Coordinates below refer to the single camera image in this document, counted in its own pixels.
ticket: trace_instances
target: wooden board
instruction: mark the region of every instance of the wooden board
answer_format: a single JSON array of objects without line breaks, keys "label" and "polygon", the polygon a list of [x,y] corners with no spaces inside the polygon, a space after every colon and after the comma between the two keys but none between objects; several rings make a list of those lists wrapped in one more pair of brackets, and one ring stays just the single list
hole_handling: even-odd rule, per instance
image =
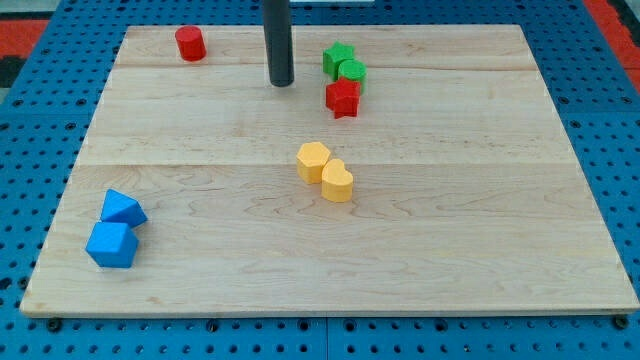
[{"label": "wooden board", "polygon": [[[49,317],[484,316],[639,307],[517,26],[298,27],[268,85],[259,27],[132,27],[21,307]],[[369,67],[357,119],[324,106],[322,50]],[[322,141],[355,176],[296,175]],[[150,221],[130,270],[84,252],[104,192]]]}]

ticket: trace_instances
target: black pole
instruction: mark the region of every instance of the black pole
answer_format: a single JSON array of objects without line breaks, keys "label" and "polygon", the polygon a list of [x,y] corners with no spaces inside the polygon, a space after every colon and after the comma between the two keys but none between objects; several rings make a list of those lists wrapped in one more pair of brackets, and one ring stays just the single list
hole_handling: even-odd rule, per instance
[{"label": "black pole", "polygon": [[264,0],[262,22],[271,84],[278,87],[289,86],[293,82],[289,0]]}]

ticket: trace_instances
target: yellow heart-shaped block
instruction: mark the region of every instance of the yellow heart-shaped block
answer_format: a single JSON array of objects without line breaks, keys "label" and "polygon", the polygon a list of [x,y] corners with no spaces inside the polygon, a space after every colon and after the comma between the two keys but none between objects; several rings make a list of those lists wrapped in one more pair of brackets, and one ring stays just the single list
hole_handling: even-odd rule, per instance
[{"label": "yellow heart-shaped block", "polygon": [[318,184],[322,181],[322,169],[329,161],[331,151],[321,142],[302,144],[296,159],[298,175],[307,184]]},{"label": "yellow heart-shaped block", "polygon": [[322,170],[322,197],[333,202],[351,200],[353,175],[344,168],[344,161],[333,159]]}]

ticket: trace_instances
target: blue block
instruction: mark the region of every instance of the blue block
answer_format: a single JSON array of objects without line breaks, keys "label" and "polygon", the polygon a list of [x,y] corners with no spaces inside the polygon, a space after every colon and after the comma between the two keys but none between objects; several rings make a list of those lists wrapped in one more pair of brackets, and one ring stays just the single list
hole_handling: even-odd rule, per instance
[{"label": "blue block", "polygon": [[130,268],[138,238],[125,223],[98,222],[85,250],[101,267]]},{"label": "blue block", "polygon": [[127,223],[131,228],[134,228],[147,221],[147,216],[137,200],[109,189],[104,196],[100,220]]}]

